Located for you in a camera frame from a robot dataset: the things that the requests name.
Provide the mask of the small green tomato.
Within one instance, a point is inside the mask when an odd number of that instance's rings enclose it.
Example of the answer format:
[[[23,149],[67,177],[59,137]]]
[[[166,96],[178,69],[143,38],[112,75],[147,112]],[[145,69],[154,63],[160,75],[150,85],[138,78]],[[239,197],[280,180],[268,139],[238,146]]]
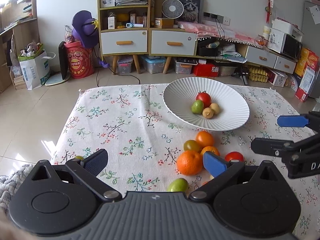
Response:
[[[74,158],[75,158],[75,159],[79,159],[79,160],[84,160],[84,157],[83,157],[83,156],[80,156],[80,155],[76,155]]]

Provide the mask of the red tomato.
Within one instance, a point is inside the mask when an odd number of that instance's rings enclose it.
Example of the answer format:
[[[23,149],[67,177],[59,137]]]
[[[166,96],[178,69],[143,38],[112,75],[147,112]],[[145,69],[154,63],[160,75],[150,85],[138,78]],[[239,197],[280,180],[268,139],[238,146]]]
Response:
[[[225,161],[229,162],[231,160],[238,160],[244,162],[244,156],[240,152],[229,152],[227,155],[225,155]]]
[[[204,108],[209,107],[210,104],[212,103],[212,99],[206,91],[199,92],[196,96],[196,100],[202,100],[204,103]]]

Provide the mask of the small orange mandarin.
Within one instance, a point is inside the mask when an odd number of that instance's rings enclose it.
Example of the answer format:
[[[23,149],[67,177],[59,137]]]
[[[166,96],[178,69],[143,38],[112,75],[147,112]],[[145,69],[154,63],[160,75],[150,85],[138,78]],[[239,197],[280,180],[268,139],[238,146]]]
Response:
[[[215,146],[206,146],[202,149],[201,155],[204,155],[206,152],[211,152],[217,156],[220,156],[219,150]]]

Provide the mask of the large orange mandarin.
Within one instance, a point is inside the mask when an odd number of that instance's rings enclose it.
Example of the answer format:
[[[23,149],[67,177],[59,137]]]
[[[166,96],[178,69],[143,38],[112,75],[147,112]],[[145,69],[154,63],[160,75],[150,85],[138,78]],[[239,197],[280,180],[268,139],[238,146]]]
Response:
[[[177,159],[178,171],[186,176],[194,176],[203,169],[203,157],[196,151],[185,151]]]

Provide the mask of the orange tomato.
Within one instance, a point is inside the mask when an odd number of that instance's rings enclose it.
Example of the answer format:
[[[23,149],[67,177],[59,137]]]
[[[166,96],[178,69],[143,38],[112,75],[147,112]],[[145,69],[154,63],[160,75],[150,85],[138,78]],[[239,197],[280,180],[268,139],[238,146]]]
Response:
[[[199,144],[201,148],[205,148],[207,146],[214,146],[215,144],[214,137],[207,131],[200,131],[199,133],[197,133],[195,141]]]

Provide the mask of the yellow-green tomato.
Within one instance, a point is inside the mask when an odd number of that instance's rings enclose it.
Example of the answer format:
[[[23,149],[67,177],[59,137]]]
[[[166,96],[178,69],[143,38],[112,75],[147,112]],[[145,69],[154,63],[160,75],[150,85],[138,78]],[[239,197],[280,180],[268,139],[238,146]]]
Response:
[[[187,140],[183,145],[184,151],[195,151],[200,153],[202,148],[195,140]]]

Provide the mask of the tan longan fruit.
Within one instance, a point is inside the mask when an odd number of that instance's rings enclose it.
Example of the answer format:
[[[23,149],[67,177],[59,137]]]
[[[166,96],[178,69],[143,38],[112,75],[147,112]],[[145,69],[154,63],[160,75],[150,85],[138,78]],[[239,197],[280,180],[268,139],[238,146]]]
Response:
[[[206,119],[211,119],[214,116],[214,111],[210,107],[207,107],[202,111],[202,115]]]

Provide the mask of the green jujube fruit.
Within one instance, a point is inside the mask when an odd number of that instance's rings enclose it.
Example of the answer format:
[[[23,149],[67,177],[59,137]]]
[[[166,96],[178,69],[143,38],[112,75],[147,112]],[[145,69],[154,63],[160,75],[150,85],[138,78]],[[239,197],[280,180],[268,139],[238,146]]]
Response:
[[[191,111],[193,114],[202,114],[204,109],[204,103],[202,100],[196,100],[191,106]]]

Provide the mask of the white microwave oven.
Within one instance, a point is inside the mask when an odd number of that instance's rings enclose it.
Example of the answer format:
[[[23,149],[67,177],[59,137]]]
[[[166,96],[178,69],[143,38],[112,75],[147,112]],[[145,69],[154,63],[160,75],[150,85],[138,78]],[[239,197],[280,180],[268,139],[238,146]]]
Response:
[[[298,60],[303,44],[292,35],[277,29],[270,29],[267,48],[278,54]]]

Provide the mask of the red box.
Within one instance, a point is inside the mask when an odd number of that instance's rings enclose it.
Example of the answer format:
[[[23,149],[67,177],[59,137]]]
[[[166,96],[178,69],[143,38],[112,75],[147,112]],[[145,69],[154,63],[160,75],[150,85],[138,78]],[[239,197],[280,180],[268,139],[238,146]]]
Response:
[[[198,77],[218,77],[219,67],[212,63],[197,64],[193,69],[193,73]]]

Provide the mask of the red snack bucket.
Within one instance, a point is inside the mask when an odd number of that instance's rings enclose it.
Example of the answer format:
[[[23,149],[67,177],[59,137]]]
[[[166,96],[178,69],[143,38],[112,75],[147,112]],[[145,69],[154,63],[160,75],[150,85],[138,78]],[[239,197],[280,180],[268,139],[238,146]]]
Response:
[[[92,48],[85,48],[81,41],[65,43],[71,77],[82,79],[94,73]]]

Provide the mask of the white paper shopping bag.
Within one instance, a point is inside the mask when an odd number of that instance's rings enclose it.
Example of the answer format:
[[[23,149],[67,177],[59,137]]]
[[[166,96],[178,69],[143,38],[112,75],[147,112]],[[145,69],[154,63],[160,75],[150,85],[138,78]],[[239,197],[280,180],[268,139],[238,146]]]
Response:
[[[19,57],[21,71],[27,90],[33,90],[44,85],[50,77],[49,60],[56,58],[56,54],[44,50],[37,57]]]

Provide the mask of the pink cloth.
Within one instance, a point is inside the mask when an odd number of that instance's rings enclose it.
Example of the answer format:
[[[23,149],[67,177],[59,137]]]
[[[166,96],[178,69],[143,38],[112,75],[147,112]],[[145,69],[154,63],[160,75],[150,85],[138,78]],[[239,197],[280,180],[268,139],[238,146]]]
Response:
[[[188,33],[195,33],[197,38],[215,37],[260,47],[254,38],[228,27],[223,27],[219,23],[206,25],[194,22],[178,21],[178,25]]]

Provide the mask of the clear plastic storage box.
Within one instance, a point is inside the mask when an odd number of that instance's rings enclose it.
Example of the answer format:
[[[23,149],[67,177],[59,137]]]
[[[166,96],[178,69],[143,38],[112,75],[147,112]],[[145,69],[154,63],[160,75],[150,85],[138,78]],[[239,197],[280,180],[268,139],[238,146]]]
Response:
[[[150,74],[162,73],[166,63],[166,57],[151,57],[142,55],[140,57],[142,65]]]

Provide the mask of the white wooden drawer cabinet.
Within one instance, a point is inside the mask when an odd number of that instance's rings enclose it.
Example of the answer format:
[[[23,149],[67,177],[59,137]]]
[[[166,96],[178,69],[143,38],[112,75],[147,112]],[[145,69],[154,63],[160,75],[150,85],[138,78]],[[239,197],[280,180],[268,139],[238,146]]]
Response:
[[[139,55],[147,55],[151,0],[98,0],[101,58],[112,57],[112,72],[124,56],[133,59],[140,73]]]

